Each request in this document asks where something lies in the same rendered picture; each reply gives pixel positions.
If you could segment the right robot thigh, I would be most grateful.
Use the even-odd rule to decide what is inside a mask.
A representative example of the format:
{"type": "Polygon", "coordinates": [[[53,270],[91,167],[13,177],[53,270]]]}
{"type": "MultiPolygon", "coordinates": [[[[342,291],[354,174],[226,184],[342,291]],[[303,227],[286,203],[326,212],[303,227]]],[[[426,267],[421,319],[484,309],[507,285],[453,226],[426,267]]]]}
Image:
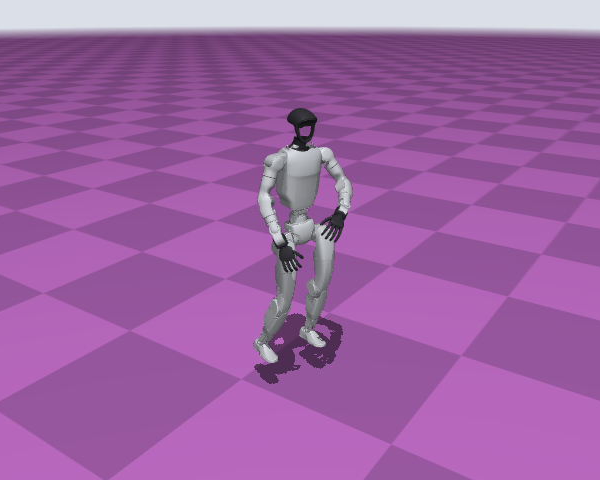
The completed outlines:
{"type": "MultiPolygon", "coordinates": [[[[292,235],[290,232],[285,232],[284,233],[287,241],[288,241],[288,245],[292,247],[292,249],[294,251],[296,251],[296,247],[295,244],[293,243],[293,239],[292,239],[292,235]]],[[[280,249],[277,249],[274,242],[272,242],[271,244],[271,248],[272,248],[272,252],[277,256],[277,262],[275,265],[275,276],[276,276],[276,287],[277,287],[277,296],[274,299],[277,299],[277,305],[280,311],[280,315],[282,315],[283,313],[288,313],[291,309],[291,301],[293,298],[293,293],[294,293],[294,289],[295,289],[295,282],[296,282],[296,271],[295,269],[292,267],[290,261],[289,264],[293,270],[293,272],[291,272],[285,262],[286,268],[288,270],[288,272],[286,273],[282,262],[280,261],[279,258],[279,251],[280,249]]],[[[295,258],[296,257],[296,254],[295,258]]],[[[297,268],[297,264],[295,263],[294,260],[292,260],[297,268]]]]}

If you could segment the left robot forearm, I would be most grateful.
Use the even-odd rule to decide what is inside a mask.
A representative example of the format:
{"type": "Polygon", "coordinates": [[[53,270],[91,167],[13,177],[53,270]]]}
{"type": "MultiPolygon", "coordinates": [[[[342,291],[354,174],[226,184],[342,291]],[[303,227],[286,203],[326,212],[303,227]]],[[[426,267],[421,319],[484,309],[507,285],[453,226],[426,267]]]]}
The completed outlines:
{"type": "Polygon", "coordinates": [[[348,210],[351,207],[350,202],[352,199],[353,190],[352,190],[352,184],[347,178],[344,179],[344,184],[345,184],[345,188],[341,189],[338,193],[339,199],[338,199],[337,207],[340,206],[339,211],[344,212],[346,215],[348,210]]]}

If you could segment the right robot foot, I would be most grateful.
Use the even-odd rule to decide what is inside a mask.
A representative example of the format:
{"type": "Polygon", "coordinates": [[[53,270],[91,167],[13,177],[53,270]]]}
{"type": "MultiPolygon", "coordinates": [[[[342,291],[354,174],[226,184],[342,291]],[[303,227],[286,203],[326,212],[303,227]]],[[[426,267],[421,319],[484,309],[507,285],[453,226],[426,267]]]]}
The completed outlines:
{"type": "MultiPolygon", "coordinates": [[[[270,345],[266,342],[262,346],[258,343],[259,338],[255,339],[253,348],[260,354],[260,356],[269,363],[275,363],[278,361],[277,354],[271,349],[270,345]]],[[[263,342],[262,342],[263,343],[263,342]]]]}

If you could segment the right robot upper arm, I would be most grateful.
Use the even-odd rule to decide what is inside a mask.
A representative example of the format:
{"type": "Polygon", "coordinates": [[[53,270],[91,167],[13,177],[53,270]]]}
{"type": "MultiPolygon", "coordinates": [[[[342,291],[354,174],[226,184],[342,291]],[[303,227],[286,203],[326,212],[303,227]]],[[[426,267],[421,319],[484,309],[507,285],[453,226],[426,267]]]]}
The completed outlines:
{"type": "Polygon", "coordinates": [[[257,198],[258,204],[259,198],[263,195],[267,195],[271,199],[272,207],[274,206],[275,199],[272,195],[270,195],[270,191],[275,186],[278,172],[281,171],[285,166],[285,158],[286,154],[283,152],[274,153],[265,158],[264,172],[257,198]]]}

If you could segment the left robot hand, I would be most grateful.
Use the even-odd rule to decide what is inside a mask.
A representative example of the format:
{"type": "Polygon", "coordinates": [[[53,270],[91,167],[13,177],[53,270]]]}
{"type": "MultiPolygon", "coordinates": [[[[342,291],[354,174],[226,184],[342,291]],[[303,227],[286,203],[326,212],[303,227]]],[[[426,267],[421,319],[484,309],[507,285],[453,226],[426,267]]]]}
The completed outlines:
{"type": "Polygon", "coordinates": [[[324,230],[324,231],[321,233],[321,235],[323,236],[323,235],[324,235],[324,233],[325,233],[325,232],[326,232],[326,231],[329,229],[329,227],[331,226],[331,229],[330,229],[330,231],[328,232],[328,234],[327,234],[327,236],[325,237],[325,239],[327,239],[327,238],[330,236],[330,234],[332,233],[332,231],[333,231],[333,230],[334,230],[334,228],[335,228],[335,231],[334,231],[334,233],[333,233],[333,235],[332,235],[332,237],[330,238],[330,240],[329,240],[329,241],[332,241],[332,239],[333,239],[333,238],[335,237],[335,235],[337,234],[337,231],[338,231],[338,229],[339,229],[339,232],[338,232],[338,235],[337,235],[336,239],[334,240],[334,242],[336,242],[336,241],[339,239],[339,237],[340,237],[340,235],[341,235],[341,233],[342,233],[342,229],[343,229],[343,227],[344,227],[344,220],[346,219],[346,216],[347,216],[347,214],[348,214],[348,212],[347,212],[347,214],[345,215],[345,213],[344,213],[344,212],[342,212],[342,211],[339,211],[339,208],[340,208],[340,206],[338,206],[338,207],[336,208],[336,210],[335,210],[334,214],[333,214],[331,217],[328,217],[328,218],[324,219],[324,220],[323,220],[323,221],[320,223],[320,225],[324,225],[324,224],[325,224],[327,221],[329,221],[329,220],[330,220],[330,221],[329,221],[329,224],[327,225],[327,227],[325,228],[325,230],[324,230]]]}

